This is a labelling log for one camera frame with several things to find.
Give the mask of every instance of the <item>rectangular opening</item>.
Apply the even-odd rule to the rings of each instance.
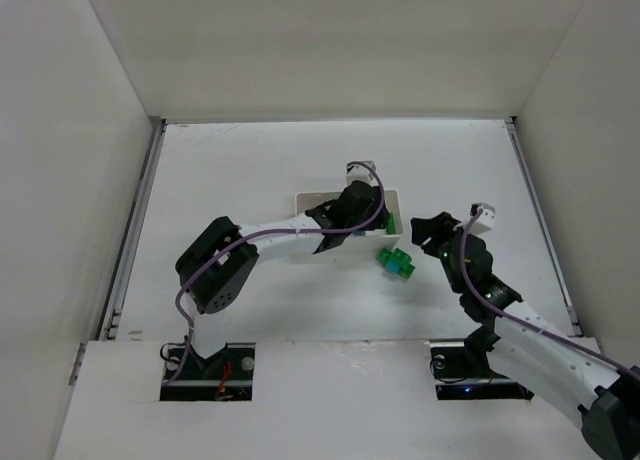
[[[438,400],[531,400],[533,392],[519,383],[436,385]]]
[[[163,380],[170,379],[184,355],[183,346],[162,352]],[[209,358],[193,349],[178,378],[160,389],[160,401],[167,402],[248,402],[253,397],[255,344],[227,344]]]

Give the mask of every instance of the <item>white wall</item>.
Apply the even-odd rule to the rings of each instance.
[[[88,0],[0,0],[2,458],[53,453],[149,135]]]
[[[517,120],[586,331],[640,364],[640,0],[586,0]]]
[[[583,0],[91,0],[147,111],[515,115]]]

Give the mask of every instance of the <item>white panel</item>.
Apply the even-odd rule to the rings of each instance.
[[[254,269],[230,307],[198,317],[199,345],[465,337],[477,325],[440,262],[411,245],[409,222],[442,211],[463,219],[474,201],[497,210],[495,230],[483,236],[496,274],[572,332],[504,122],[365,120],[170,126],[118,339],[182,338],[174,265],[214,218],[289,218],[297,192],[341,190],[346,163],[358,159],[375,161],[386,187],[398,191],[405,231],[398,246],[413,256],[411,279],[386,274],[374,255],[354,261],[339,249],[322,254],[330,262],[268,262]]]
[[[56,460],[595,460],[543,400],[436,400],[426,342],[260,343],[251,402],[158,402],[159,344],[93,343]]]
[[[587,0],[517,127],[587,332],[640,363],[640,0]]]
[[[3,458],[53,454],[149,134],[88,0],[0,0]]]
[[[92,0],[150,114],[516,114],[583,0]]]

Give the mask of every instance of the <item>blue block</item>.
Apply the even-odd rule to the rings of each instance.
[[[385,268],[389,270],[391,273],[398,273],[398,270],[400,270],[400,265],[398,265],[396,262],[392,262],[391,260],[389,260],[387,261]]]

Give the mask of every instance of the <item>robotic arm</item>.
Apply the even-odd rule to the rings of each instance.
[[[640,453],[640,369],[614,368],[572,348],[569,339],[493,275],[493,257],[485,242],[469,233],[490,229],[495,211],[476,204],[471,215],[479,222],[464,225],[446,212],[411,220],[412,243],[440,260],[451,289],[461,294],[465,313],[481,325],[465,339],[469,361],[540,395],[580,428],[601,458],[633,459]],[[524,326],[527,323],[533,328]]]
[[[371,185],[374,177],[372,162],[351,162],[348,186],[340,196],[297,217],[240,226],[229,217],[215,219],[176,262],[180,285],[187,285],[200,314],[216,313],[231,305],[258,263],[295,253],[321,253],[339,247],[356,230],[385,229],[389,212],[379,179],[378,186]],[[224,250],[229,251],[206,266]]]
[[[267,225],[238,226],[228,217],[217,218],[185,251],[176,263],[182,287],[176,306],[189,323],[184,352],[190,352],[194,325],[180,305],[183,293],[200,314],[216,313],[236,299],[257,263],[317,254],[356,231],[386,228],[389,213],[375,166],[351,162],[347,168],[349,185],[337,199]],[[640,453],[640,369],[576,346],[496,277],[493,257],[476,236],[492,227],[495,211],[478,204],[471,214],[466,225],[446,212],[411,221],[412,242],[441,261],[465,313],[480,324],[465,339],[469,362],[547,400],[581,429],[601,458],[631,460]],[[187,356],[183,353],[165,385],[179,377]]]

